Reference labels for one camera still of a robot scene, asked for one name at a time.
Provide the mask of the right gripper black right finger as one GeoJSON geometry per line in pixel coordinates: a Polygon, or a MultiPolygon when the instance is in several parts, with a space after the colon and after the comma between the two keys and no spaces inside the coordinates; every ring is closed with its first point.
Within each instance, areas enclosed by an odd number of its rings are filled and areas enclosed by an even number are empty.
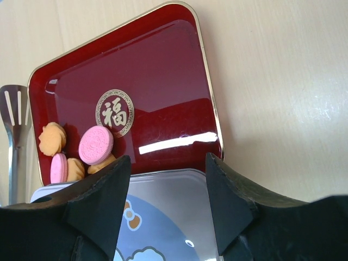
{"type": "Polygon", "coordinates": [[[303,202],[206,155],[218,254],[224,260],[347,260],[347,196],[303,202]]]}

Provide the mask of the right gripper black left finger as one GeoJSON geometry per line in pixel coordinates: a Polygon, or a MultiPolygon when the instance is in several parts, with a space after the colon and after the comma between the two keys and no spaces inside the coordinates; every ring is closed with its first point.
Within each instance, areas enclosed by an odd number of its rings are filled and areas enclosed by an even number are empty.
{"type": "Polygon", "coordinates": [[[113,260],[129,156],[32,203],[1,208],[1,260],[113,260]]]}

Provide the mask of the silver tin lid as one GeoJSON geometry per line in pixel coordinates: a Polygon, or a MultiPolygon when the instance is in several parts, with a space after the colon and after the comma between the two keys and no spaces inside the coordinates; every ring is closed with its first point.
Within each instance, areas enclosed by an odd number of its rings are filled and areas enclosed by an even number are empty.
{"type": "Polygon", "coordinates": [[[132,176],[114,259],[218,260],[204,173],[132,176]]]}

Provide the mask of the metal serving tongs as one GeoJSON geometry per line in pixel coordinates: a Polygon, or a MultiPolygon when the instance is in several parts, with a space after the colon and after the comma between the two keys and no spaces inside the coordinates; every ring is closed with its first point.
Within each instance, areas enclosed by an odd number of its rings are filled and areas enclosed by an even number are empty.
{"type": "Polygon", "coordinates": [[[24,203],[27,140],[32,125],[26,86],[1,87],[1,118],[9,139],[9,204],[24,203]]]}

